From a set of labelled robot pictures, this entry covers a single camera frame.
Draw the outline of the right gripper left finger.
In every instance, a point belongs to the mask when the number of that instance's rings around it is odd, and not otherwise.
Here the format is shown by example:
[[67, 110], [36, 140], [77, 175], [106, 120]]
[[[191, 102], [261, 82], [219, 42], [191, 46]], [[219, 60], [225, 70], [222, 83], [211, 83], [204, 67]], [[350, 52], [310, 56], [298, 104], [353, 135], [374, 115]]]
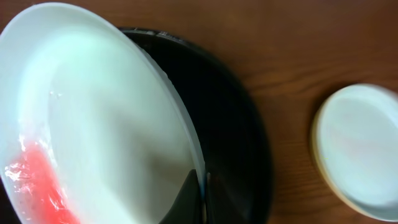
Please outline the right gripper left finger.
[[159, 224], [201, 224], [202, 199], [197, 172], [192, 169], [185, 179], [172, 207]]

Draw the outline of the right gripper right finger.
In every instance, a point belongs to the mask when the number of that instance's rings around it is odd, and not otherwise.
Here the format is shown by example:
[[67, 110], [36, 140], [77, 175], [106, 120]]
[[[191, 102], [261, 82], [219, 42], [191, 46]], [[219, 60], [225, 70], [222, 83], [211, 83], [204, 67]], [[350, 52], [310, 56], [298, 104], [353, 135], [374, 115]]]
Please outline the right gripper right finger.
[[216, 174], [207, 173], [206, 214], [209, 224], [246, 224]]

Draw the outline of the pale green plate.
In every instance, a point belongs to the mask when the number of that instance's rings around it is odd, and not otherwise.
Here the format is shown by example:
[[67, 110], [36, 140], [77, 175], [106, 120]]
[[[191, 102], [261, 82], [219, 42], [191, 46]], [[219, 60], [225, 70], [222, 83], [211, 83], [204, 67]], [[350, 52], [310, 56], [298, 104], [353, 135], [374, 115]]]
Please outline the pale green plate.
[[18, 223], [159, 223], [205, 162], [155, 60], [60, 2], [1, 32], [1, 182]]
[[314, 116], [311, 148], [321, 176], [353, 210], [397, 221], [397, 94], [355, 84], [331, 94]]

